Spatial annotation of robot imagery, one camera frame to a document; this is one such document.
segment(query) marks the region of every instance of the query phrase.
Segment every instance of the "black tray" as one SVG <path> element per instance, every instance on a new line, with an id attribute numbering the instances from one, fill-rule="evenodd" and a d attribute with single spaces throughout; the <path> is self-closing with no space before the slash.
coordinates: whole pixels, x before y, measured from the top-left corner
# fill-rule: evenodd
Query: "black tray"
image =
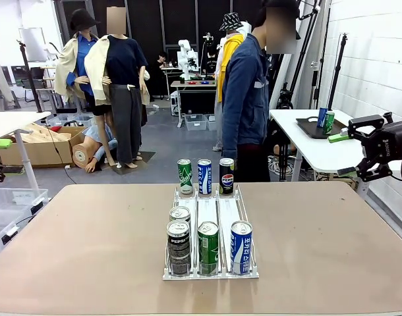
<path id="1" fill-rule="evenodd" d="M 308 117 L 308 118 L 297 118 L 298 125 L 302 130 L 309 135 L 311 138 L 315 138 L 318 140 L 325 140 L 328 136 L 340 134 L 342 128 L 346 128 L 343 123 L 339 122 L 338 120 L 334 120 L 333 129 L 331 130 L 331 134 L 322 134 L 322 128 L 317 127 L 317 120 L 318 117 Z"/>

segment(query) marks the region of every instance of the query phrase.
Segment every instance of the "black shorts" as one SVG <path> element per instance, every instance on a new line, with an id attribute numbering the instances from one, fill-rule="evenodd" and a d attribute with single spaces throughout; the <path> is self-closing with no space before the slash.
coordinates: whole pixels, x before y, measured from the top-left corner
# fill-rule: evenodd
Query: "black shorts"
<path id="1" fill-rule="evenodd" d="M 96 105 L 96 100 L 93 95 L 90 95 L 88 92 L 84 92 L 85 100 L 87 101 L 87 110 L 92 112 L 95 117 L 100 117 L 111 111 L 111 106 L 107 104 Z"/>

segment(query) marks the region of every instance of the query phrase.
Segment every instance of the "blue can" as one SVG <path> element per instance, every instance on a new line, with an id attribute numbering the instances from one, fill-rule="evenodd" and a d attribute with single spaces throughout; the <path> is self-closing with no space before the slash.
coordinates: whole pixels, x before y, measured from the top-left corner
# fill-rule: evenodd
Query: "blue can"
<path id="1" fill-rule="evenodd" d="M 326 114 L 328 109 L 326 107 L 320 107 L 320 113 L 318 114 L 317 127 L 324 127 L 324 121 L 326 120 Z"/>
<path id="2" fill-rule="evenodd" d="M 230 239 L 231 273 L 246 275 L 250 269 L 252 225 L 245 221 L 232 224 Z"/>
<path id="3" fill-rule="evenodd" d="M 212 162 L 207 159 L 198 161 L 198 184 L 200 194 L 212 193 Z"/>

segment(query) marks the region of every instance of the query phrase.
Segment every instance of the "can rack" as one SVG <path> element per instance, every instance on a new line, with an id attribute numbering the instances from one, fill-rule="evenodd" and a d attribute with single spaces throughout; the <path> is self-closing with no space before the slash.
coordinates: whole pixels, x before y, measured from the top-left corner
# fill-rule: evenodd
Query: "can rack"
<path id="1" fill-rule="evenodd" d="M 218 188 L 214 196 L 203 197 L 198 194 L 198 187 L 194 186 L 195 194 L 192 197 L 181 197 L 179 191 L 175 189 L 173 207 L 185 206 L 190 210 L 191 222 L 191 265 L 187 267 L 188 274 L 185 276 L 175 276 L 169 264 L 169 252 L 167 242 L 165 247 L 165 267 L 163 280 L 212 280 L 229 278 L 259 278 L 258 267 L 256 265 L 254 232 L 251 241 L 250 272 L 246 275 L 234 275 L 231 273 L 230 259 L 230 239 L 231 225 L 235 221 L 249 221 L 246 214 L 242 192 L 239 186 L 235 188 L 233 195 L 221 196 Z M 200 274 L 198 260 L 198 223 L 211 221 L 219 227 L 219 259 L 217 262 L 218 272 L 213 276 Z"/>

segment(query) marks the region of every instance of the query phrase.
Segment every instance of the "dark gray pants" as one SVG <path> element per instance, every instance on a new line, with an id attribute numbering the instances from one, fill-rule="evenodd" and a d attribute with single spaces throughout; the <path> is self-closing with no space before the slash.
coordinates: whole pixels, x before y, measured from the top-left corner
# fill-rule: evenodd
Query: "dark gray pants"
<path id="1" fill-rule="evenodd" d="M 131 163 L 141 142 L 141 93 L 125 85 L 110 85 L 110 101 L 117 134 L 117 160 Z"/>

